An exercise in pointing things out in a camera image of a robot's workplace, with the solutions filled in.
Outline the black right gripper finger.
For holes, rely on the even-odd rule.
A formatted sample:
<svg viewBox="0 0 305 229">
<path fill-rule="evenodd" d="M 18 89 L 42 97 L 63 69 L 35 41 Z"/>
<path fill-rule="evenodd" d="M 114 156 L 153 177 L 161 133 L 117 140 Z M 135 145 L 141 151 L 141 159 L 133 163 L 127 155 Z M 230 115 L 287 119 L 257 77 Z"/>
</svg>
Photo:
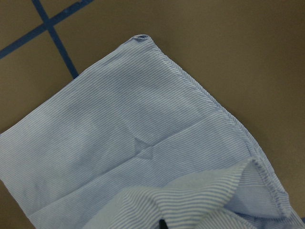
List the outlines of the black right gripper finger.
<svg viewBox="0 0 305 229">
<path fill-rule="evenodd" d="M 168 226 L 164 219 L 159 220 L 159 229 L 168 229 Z"/>
</svg>

